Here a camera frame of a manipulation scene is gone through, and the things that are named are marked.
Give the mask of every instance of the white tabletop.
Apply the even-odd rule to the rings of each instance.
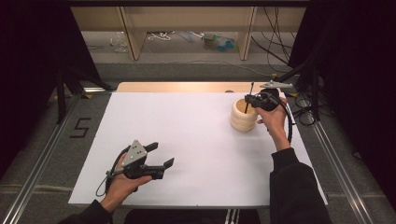
[[[158,142],[147,165],[175,158],[163,179],[133,193],[124,205],[149,208],[251,208],[269,205],[272,138],[264,125],[240,133],[230,124],[233,102],[245,93],[116,92],[93,140],[69,203],[90,204],[120,154],[136,139]],[[296,126],[298,159],[312,166]],[[319,191],[327,204],[320,186]]]

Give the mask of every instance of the floor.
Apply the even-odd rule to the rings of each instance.
[[[210,34],[221,35],[230,40],[235,38],[232,33]],[[114,41],[118,37],[117,33],[83,33],[102,80],[114,87],[122,81],[136,80],[269,80],[273,75],[281,75],[281,72],[290,70],[279,59],[267,56],[267,53],[254,42],[250,44],[247,60],[241,61],[235,49],[218,51],[206,46],[199,36],[190,33],[187,35],[189,38],[186,39],[186,34],[170,32],[163,36],[170,39],[163,40],[157,37],[150,38],[153,35],[148,34],[140,58],[131,61],[128,52],[116,52],[118,46],[112,46],[117,45]],[[264,36],[270,38],[271,35],[272,33],[255,33],[253,37],[264,48],[268,48],[270,42]],[[292,47],[294,35],[282,33],[284,45]],[[287,60],[279,46],[271,44],[270,50],[282,60]],[[94,87],[91,83],[83,85]],[[109,98],[108,92],[93,92],[88,97],[68,98],[68,121],[57,138],[52,136],[53,131],[57,129],[56,95],[53,94],[49,98],[46,113],[37,124],[29,145],[20,152],[0,180],[0,217],[6,218],[8,209],[11,209],[18,199],[20,190],[30,178],[36,162],[42,159],[41,153],[49,148],[49,143],[53,144],[54,148],[49,158],[44,160],[42,172],[32,186],[31,194],[28,195],[29,200],[21,207],[22,213],[18,214],[15,220],[18,223],[56,223],[63,217],[81,211],[81,208],[71,206],[67,201]],[[298,98],[288,98],[293,111],[308,104],[309,99],[309,91],[300,92]],[[321,120],[315,125],[306,125],[311,121],[311,117],[306,113],[296,118],[296,123],[318,175],[318,181],[328,198],[328,209],[333,223],[396,223],[396,213],[387,198],[364,162],[353,155],[354,148],[327,104],[324,92],[320,95],[320,105]],[[77,123],[89,128],[84,137],[71,137],[84,134],[82,130],[76,130]],[[339,161],[339,164],[335,163],[338,168],[334,167],[334,155]],[[346,186],[354,189],[356,194],[350,194],[345,189]],[[366,211],[356,211],[361,207],[353,204],[355,199],[363,201]],[[119,209],[114,215],[114,223],[123,223],[128,211],[128,208]],[[269,223],[269,210],[263,208],[258,209],[258,212],[262,223]]]

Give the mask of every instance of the black sweatshirt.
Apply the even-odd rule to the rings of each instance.
[[[271,224],[332,223],[312,168],[298,161],[293,148],[280,150],[272,157]],[[110,218],[111,215],[95,200],[81,214],[67,217],[60,224],[106,224]]]

